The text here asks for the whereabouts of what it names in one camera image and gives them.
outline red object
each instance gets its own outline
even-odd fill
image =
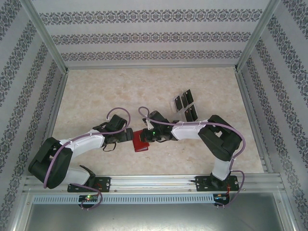
[[[142,142],[140,140],[140,134],[142,133],[142,130],[135,131],[134,132],[134,138],[133,138],[133,144],[135,148],[135,152],[142,152],[149,150],[149,143]]]

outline marble floor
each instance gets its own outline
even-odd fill
[[[170,101],[191,89],[199,119],[217,114],[238,129],[247,142],[233,169],[262,173],[262,165],[232,67],[71,70],[55,124],[53,137],[73,138],[105,121],[114,107],[131,114],[134,131],[145,128],[137,109],[146,106],[174,119]],[[116,113],[127,118],[125,112]],[[120,143],[112,152],[92,150],[72,160],[97,175],[207,174],[214,156],[200,140],[151,143],[149,150],[134,152],[132,142]]]

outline patterned wallpaper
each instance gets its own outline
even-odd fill
[[[283,0],[242,70],[263,141],[308,230],[307,2]]]
[[[33,4],[66,65],[80,67],[234,65],[269,0],[64,2]]]
[[[0,231],[43,142],[62,73],[18,0],[0,3]]]

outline perforated metal strip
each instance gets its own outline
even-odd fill
[[[36,195],[33,204],[78,204],[78,198],[78,195]],[[198,204],[213,202],[213,194],[103,195],[102,204]],[[96,204],[96,202],[86,202],[86,204]]]

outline enclosure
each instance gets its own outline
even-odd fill
[[[307,3],[1,1],[0,230],[308,230]],[[191,182],[214,166],[199,140],[73,159],[110,177],[94,211],[77,206],[87,193],[28,172],[48,137],[84,134],[114,107],[133,131],[146,128],[140,106],[183,118],[173,100],[188,89],[197,121],[219,115],[245,137],[230,207]]]

